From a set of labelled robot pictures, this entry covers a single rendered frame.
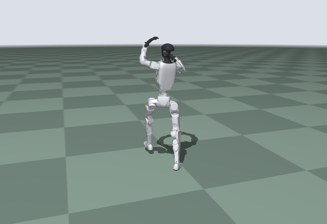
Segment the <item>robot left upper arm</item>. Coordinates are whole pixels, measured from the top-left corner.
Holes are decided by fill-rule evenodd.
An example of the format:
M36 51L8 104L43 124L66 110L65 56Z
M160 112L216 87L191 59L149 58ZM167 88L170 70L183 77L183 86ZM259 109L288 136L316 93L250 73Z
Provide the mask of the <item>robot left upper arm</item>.
M149 67L153 70L158 70L159 69L159 64L155 61L148 61L147 59L144 58L143 62L140 62L141 65Z

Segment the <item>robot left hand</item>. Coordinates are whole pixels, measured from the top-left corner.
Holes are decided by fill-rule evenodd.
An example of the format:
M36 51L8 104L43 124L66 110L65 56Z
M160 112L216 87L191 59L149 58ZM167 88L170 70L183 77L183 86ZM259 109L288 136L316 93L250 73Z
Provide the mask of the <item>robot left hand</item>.
M153 41L153 40L156 40L156 39L159 39L158 37L153 37L153 38L150 38L147 42L145 42L145 45L144 45L144 47L146 48L147 46L149 46L149 43L151 42L151 41Z

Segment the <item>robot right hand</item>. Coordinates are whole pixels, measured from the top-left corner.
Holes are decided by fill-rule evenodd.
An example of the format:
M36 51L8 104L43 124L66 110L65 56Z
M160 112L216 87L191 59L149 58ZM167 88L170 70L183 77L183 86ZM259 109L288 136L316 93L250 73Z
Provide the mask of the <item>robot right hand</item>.
M165 56L167 56L167 55L168 55L168 53L167 53L167 52L165 52L165 53L163 53L163 54L165 54ZM172 54L170 54L169 56L170 56L170 58L171 58L172 60L174 60L174 62L176 62L176 61L177 61L177 60L175 59L175 56L173 56Z

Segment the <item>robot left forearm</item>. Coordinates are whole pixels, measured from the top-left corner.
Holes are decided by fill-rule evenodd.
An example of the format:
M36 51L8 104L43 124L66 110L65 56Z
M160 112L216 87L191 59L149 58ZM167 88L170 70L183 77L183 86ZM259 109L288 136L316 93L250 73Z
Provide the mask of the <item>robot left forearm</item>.
M139 57L140 62L143 62L144 58L146 58L146 53L147 53L147 47L148 46L145 48L144 45L145 45L145 43L142 45L141 54L140 54L140 57Z

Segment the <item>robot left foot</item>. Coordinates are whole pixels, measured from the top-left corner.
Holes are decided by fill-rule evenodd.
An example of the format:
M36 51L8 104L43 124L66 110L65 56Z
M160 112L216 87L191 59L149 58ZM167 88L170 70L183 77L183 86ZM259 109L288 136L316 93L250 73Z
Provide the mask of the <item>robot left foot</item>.
M152 150L152 149L153 149L152 144L149 143L149 145L148 145L148 144L147 144L147 141L144 141L144 145L145 145L149 150Z

